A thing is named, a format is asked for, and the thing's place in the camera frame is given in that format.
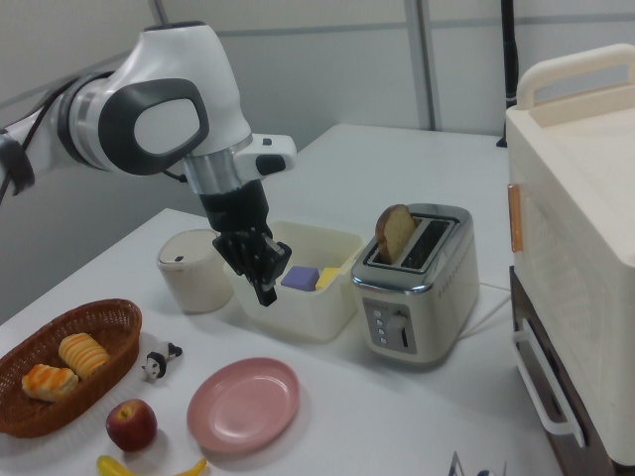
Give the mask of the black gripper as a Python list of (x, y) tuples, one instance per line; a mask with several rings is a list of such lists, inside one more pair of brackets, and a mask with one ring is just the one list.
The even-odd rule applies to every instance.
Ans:
[(277, 300), (276, 280), (287, 267), (291, 248), (277, 241), (268, 226), (269, 205), (262, 182), (252, 180), (199, 199), (217, 232), (214, 248), (237, 276), (252, 285), (258, 302), (270, 306)]

